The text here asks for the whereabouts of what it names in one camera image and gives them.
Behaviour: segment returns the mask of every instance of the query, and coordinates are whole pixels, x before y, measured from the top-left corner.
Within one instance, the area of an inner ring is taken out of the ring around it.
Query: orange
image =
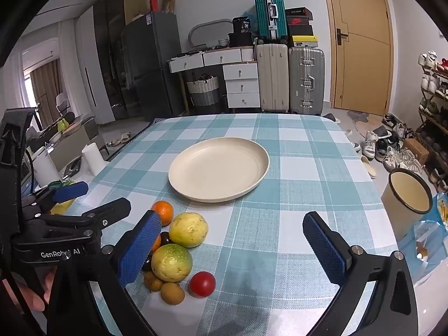
[[[154,203],[154,205],[152,205],[151,210],[158,213],[160,219],[162,220],[162,226],[168,225],[174,215],[174,209],[171,206],[171,203],[168,203],[165,200],[158,200]]]
[[[151,251],[156,251],[158,248],[160,248],[161,243],[162,243],[162,237],[159,234],[157,239],[155,239],[155,241],[154,241]]]

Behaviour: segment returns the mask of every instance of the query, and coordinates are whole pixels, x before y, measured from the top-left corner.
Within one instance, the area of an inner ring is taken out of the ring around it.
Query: wooden door
[[[383,115],[391,90],[393,55],[387,1],[331,3],[336,51],[334,106]]]

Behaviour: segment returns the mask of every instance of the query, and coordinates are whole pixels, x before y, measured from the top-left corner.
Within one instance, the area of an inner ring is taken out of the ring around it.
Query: gray refrigerator
[[[122,32],[126,82],[135,87],[145,121],[178,116],[185,109],[176,74],[168,61],[181,53],[174,14],[153,11]]]

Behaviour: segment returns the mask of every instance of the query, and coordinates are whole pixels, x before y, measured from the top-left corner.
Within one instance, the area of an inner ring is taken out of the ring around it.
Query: desk leg
[[[184,79],[182,78],[182,72],[178,72],[178,75],[179,75],[179,81],[181,83],[182,98],[184,99],[185,112],[187,113],[187,116],[190,116],[190,109],[188,108],[187,93],[185,92],[185,83]]]

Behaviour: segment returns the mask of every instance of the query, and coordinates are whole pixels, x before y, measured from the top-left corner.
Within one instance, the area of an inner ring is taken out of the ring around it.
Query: brown shoe box
[[[405,139],[403,148],[409,149],[417,157],[418,162],[425,165],[429,157],[429,151],[416,139]]]

